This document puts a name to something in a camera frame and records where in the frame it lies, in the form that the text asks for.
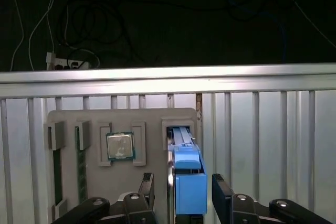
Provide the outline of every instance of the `gray plastic clip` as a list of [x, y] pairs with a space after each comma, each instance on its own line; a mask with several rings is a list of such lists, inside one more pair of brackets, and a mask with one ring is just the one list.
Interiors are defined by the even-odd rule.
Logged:
[[65, 124], [63, 121], [57, 123], [46, 123], [44, 125], [44, 135], [48, 140], [49, 148], [53, 151], [65, 146]]
[[191, 118], [186, 118], [183, 116], [164, 117], [162, 118], [162, 147], [164, 151], [167, 150], [167, 128], [174, 126], [189, 127], [191, 134], [195, 136], [195, 125]]
[[90, 146], [90, 122], [77, 122], [75, 127], [79, 127], [79, 149], [83, 151]]
[[98, 165], [99, 166], [111, 166], [111, 162], [108, 159], [107, 153], [107, 141], [106, 135], [112, 132], [112, 123], [99, 123], [98, 124], [99, 132], [99, 144], [97, 145], [98, 151]]
[[145, 122], [132, 122], [134, 137], [135, 159], [134, 166], [146, 165], [146, 124]]
[[55, 219], [62, 217], [67, 212], [68, 212], [68, 202], [66, 199], [64, 199], [58, 205], [55, 206]]

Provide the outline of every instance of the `dark background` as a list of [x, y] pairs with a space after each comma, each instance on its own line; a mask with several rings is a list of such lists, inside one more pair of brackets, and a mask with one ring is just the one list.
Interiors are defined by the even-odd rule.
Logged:
[[[25, 39], [19, 48], [15, 71], [31, 70], [28, 59], [28, 39], [34, 27], [47, 11], [50, 0], [17, 0], [21, 12]], [[333, 62], [335, 48], [332, 47], [304, 18], [291, 0], [268, 0], [264, 10], [271, 13], [286, 30], [286, 56], [283, 56], [283, 42], [279, 25], [265, 15], [259, 15], [249, 22], [232, 19], [225, 10], [194, 11], [153, 1], [170, 2], [194, 8], [219, 8], [228, 5], [227, 0], [146, 0], [150, 3], [134, 3], [129, 0], [105, 0], [108, 8], [116, 9], [124, 20], [124, 27], [130, 37], [133, 50], [122, 36], [116, 43], [102, 44], [84, 40], [75, 45], [94, 51], [101, 60], [101, 68], [184, 66], [184, 65], [241, 65], [296, 62]], [[256, 11], [263, 0], [252, 0], [246, 8]], [[296, 0], [304, 12], [328, 38], [336, 41], [336, 0]], [[60, 14], [67, 0], [55, 0], [49, 18], [56, 44], [55, 53], [67, 58], [71, 49], [60, 45], [56, 39]], [[88, 7], [97, 2], [75, 2], [69, 4], [70, 22], [67, 39], [77, 40], [78, 34], [72, 28], [72, 15], [79, 5]], [[232, 9], [235, 16], [246, 18], [246, 14]], [[101, 40], [113, 38], [120, 31], [120, 19], [94, 12], [96, 22], [90, 34], [96, 36], [106, 29]], [[79, 27], [84, 17], [83, 9], [74, 16]], [[92, 25], [93, 12], [87, 16], [87, 27]], [[0, 71], [9, 71], [15, 47], [21, 39], [19, 19], [14, 0], [0, 0]], [[31, 60], [35, 70], [46, 69], [46, 52], [52, 51], [47, 21], [40, 24], [32, 40]], [[82, 51], [71, 55], [74, 59], [91, 62], [95, 58]]]

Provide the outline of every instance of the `metal rod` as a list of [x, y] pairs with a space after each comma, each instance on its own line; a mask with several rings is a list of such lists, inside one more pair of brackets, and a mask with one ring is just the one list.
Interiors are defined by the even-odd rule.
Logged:
[[168, 224], [175, 224], [175, 172], [173, 152], [167, 151], [167, 216]]

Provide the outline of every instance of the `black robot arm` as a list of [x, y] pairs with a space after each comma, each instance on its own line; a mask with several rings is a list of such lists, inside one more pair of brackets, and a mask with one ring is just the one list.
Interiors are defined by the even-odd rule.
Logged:
[[291, 200], [275, 199], [265, 207], [236, 194], [221, 174], [212, 175], [212, 202], [221, 224], [332, 224]]
[[107, 199], [90, 198], [52, 224], [156, 224], [154, 174], [144, 173], [138, 192], [122, 194], [110, 206]]

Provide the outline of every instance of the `blue cable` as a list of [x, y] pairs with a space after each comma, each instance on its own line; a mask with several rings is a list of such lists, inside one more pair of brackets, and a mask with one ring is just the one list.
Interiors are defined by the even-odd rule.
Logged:
[[285, 62], [285, 59], [286, 59], [286, 49], [287, 49], [287, 38], [286, 38], [285, 28], [281, 24], [281, 22], [279, 20], [277, 20], [275, 16], [273, 16], [272, 14], [270, 14], [268, 12], [257, 13], [257, 12], [254, 12], [253, 10], [247, 9], [247, 8], [245, 8], [243, 6], [239, 6], [237, 4], [237, 2], [235, 2], [234, 0], [228, 0], [228, 2], [231, 5], [236, 6], [237, 8], [239, 8], [240, 10], [242, 10], [243, 12], [246, 12], [246, 13], [249, 13], [249, 14], [253, 14], [253, 15], [258, 14], [260, 16], [264, 16], [264, 17], [270, 18], [273, 22], [275, 22], [275, 23], [278, 24], [280, 32], [281, 32], [281, 36], [282, 36], [282, 44], [283, 44], [283, 47], [284, 47], [283, 53], [282, 53], [282, 60], [283, 60], [283, 62]]

